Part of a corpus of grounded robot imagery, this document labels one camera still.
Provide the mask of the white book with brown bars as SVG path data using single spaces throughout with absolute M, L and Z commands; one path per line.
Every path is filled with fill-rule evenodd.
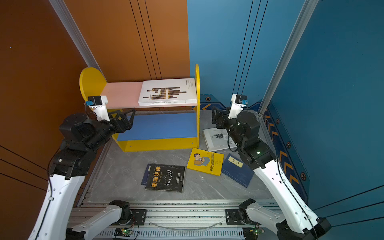
M 138 103 L 140 106 L 196 105 L 195 79 L 168 79 L 144 81 Z

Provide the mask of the yellow cartoon cover book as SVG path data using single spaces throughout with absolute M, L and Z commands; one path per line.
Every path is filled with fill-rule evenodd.
M 187 169 L 214 176 L 220 176 L 224 162 L 224 154 L 208 152 L 193 148 Z

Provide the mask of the black book with orange title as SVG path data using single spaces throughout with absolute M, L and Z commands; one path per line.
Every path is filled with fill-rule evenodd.
M 185 171 L 185 166 L 151 164 L 145 189 L 181 193 Z

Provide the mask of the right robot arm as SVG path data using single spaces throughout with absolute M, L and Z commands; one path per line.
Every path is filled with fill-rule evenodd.
M 227 131 L 243 163 L 263 181 L 282 211 L 282 215 L 276 215 L 248 199 L 239 205 L 239 215 L 245 223 L 261 224 L 280 240 L 317 240 L 332 228 L 326 218 L 318 217 L 307 206 L 286 177 L 278 157 L 260 139 L 261 124 L 256 114 L 241 111 L 231 117 L 229 110 L 214 107 L 212 123 Z

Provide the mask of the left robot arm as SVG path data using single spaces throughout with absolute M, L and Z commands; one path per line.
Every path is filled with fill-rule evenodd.
M 129 224 L 133 219 L 129 203 L 114 200 L 84 224 L 68 227 L 80 186 L 98 149 L 116 133 L 133 127 L 135 110 L 114 111 L 109 121 L 90 119 L 87 114 L 68 116 L 59 129 L 64 140 L 48 168 L 48 189 L 30 240 L 91 240 L 113 223 Z

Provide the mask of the grey white photo book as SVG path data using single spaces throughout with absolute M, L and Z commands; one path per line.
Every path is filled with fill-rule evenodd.
M 227 150 L 228 148 L 234 150 L 237 147 L 225 129 L 205 129 L 203 134 L 209 152 Z

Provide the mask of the yellow pink blue bookshelf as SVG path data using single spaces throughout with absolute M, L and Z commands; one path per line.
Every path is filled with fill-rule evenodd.
M 85 68 L 80 90 L 85 102 L 91 96 L 107 96 L 108 114 L 135 109 L 133 127 L 112 137 L 124 152 L 198 148 L 200 141 L 200 78 L 195 78 L 196 105 L 140 106 L 143 82 L 108 83 L 96 68 Z

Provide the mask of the dark blue book right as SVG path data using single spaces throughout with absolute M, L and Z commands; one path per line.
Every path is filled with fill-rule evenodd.
M 223 161 L 222 173 L 245 188 L 249 186 L 254 176 L 253 170 L 231 154 L 228 154 Z

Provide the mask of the dark blue book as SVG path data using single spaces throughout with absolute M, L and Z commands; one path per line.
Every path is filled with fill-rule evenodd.
M 222 173 L 245 188 L 249 186 L 254 176 L 253 170 L 231 154 L 228 154 L 223 161 Z
M 147 184 L 150 168 L 151 168 L 151 164 L 147 164 L 145 172 L 144 172 L 144 176 L 143 176 L 142 182 L 141 182 L 142 186 L 145 186 Z

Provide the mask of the dark blue book left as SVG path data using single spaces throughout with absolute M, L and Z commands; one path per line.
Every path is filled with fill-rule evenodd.
M 141 182 L 142 186 L 145 186 L 147 184 L 150 168 L 151 168 L 151 164 L 147 164 L 145 172 L 144 172 L 144 176 L 143 176 L 142 182 Z

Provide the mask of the left green circuit board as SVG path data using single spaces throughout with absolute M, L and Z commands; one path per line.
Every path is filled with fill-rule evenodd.
M 114 238 L 117 237 L 131 237 L 133 235 L 132 229 L 115 229 Z

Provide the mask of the right circuit board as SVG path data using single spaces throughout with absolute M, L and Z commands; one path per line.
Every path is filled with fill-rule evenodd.
M 264 234 L 262 229 L 243 228 L 243 236 L 245 240 L 257 240 L 260 235 Z

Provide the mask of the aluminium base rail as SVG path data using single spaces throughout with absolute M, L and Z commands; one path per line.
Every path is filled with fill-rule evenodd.
M 129 204 L 113 201 L 92 218 L 72 227 L 83 232 L 85 239 L 93 239 L 104 229 L 115 226 L 118 229 L 133 229 L 152 226 L 170 231 L 198 231 L 215 226 L 261 225 L 278 232 L 282 224 L 295 234 L 306 234 L 317 238 L 320 231 L 314 227 L 320 218 L 302 201 L 282 202 L 278 214 L 253 199 L 243 203 L 232 200 L 223 202 L 140 202 Z

